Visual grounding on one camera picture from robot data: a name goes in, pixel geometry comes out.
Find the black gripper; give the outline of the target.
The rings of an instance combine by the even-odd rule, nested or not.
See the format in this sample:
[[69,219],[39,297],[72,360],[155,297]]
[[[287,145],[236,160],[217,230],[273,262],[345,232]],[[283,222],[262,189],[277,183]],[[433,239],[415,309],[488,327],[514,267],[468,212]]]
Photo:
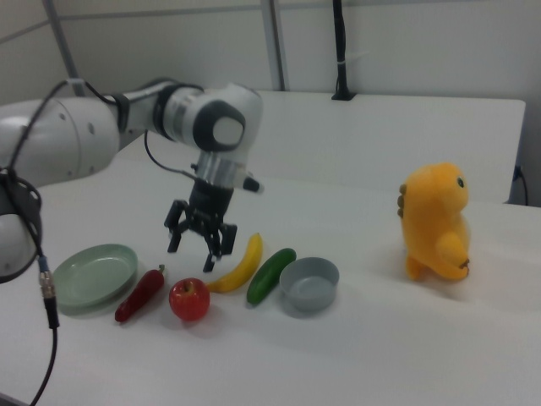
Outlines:
[[[168,253],[178,251],[183,233],[191,231],[203,235],[209,254],[203,272],[211,272],[215,262],[233,251],[238,227],[224,223],[224,216],[232,199],[234,189],[223,188],[197,180],[192,188],[189,203],[175,200],[167,213],[164,226],[170,233]],[[181,220],[189,209],[188,220]]]

